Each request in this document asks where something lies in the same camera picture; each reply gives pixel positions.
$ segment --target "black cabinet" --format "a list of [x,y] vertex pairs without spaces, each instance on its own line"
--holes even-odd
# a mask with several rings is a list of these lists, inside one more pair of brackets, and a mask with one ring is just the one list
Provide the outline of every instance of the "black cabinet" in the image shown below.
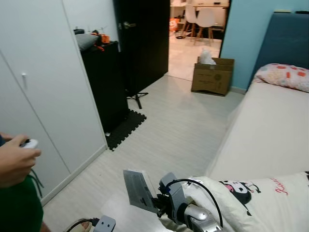
[[118,43],[93,46],[82,52],[84,66],[95,98],[104,132],[112,131],[129,112],[120,69]]

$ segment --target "blue headboard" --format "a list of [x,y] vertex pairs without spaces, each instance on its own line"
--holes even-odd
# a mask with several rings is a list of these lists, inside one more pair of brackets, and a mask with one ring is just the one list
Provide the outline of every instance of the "blue headboard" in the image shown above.
[[274,13],[252,73],[269,63],[309,68],[309,14]]

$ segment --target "skirting board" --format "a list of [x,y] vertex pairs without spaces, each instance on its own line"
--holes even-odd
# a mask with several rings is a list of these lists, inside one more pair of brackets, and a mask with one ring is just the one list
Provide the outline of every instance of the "skirting board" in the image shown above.
[[89,157],[79,168],[65,178],[56,188],[48,193],[42,200],[42,205],[47,204],[53,197],[55,197],[69,182],[71,182],[79,173],[81,173],[89,164],[91,164],[99,155],[107,149],[107,145],[100,147],[91,157]]
[[230,88],[230,91],[235,92],[235,93],[241,93],[241,94],[243,94],[243,95],[245,95],[246,92],[247,92],[246,89],[237,88],[237,87],[233,87],[233,86]]

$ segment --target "white bedsheet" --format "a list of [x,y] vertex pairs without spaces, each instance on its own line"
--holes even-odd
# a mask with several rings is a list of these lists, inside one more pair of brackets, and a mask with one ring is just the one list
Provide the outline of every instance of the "white bedsheet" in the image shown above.
[[253,179],[309,171],[309,94],[253,83],[205,175]]

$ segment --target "blue wall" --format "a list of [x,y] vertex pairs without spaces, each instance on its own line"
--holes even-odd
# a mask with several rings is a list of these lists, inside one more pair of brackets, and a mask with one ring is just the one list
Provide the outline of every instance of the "blue wall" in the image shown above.
[[235,59],[232,86],[246,89],[274,10],[309,11],[309,0],[232,0],[221,58]]

